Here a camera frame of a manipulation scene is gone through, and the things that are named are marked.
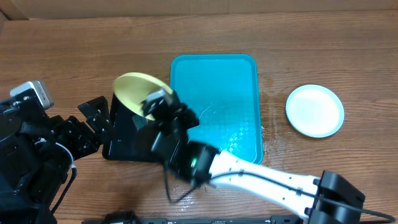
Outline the light blue plate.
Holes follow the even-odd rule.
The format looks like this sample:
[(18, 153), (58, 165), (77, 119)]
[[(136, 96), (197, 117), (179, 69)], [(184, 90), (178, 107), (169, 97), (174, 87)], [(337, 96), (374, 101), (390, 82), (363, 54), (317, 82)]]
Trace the light blue plate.
[(289, 123), (311, 138), (327, 138), (343, 125), (345, 110), (338, 96), (321, 85), (303, 85), (287, 98), (285, 113)]

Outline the yellow-green plate top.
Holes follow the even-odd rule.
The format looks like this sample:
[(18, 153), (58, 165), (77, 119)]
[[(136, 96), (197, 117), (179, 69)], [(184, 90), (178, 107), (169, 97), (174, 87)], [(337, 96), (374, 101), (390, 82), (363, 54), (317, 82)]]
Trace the yellow-green plate top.
[(166, 83), (145, 73), (129, 72), (113, 81), (116, 98), (133, 113), (151, 121), (154, 117), (151, 114), (144, 116), (142, 102), (148, 95), (158, 90), (173, 94), (173, 90)]

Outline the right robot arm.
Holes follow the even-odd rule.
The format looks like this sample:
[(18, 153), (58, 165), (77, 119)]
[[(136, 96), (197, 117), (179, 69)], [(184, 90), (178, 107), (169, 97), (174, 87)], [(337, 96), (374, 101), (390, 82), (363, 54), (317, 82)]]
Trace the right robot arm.
[(364, 195), (337, 173), (326, 170), (321, 177), (286, 173), (191, 141), (187, 131), (199, 120), (174, 92), (146, 93), (139, 108), (153, 117), (139, 131), (144, 137), (139, 147), (194, 189), (210, 184), (247, 191), (290, 210), (304, 223), (359, 223)]

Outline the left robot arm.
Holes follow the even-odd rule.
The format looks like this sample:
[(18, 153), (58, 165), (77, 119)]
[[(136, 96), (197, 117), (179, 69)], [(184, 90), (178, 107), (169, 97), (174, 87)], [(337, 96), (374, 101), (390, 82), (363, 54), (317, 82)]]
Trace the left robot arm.
[(1, 223), (56, 223), (56, 195), (77, 176), (74, 162), (110, 139), (108, 102), (78, 106), (86, 117), (48, 117), (34, 96), (1, 104)]

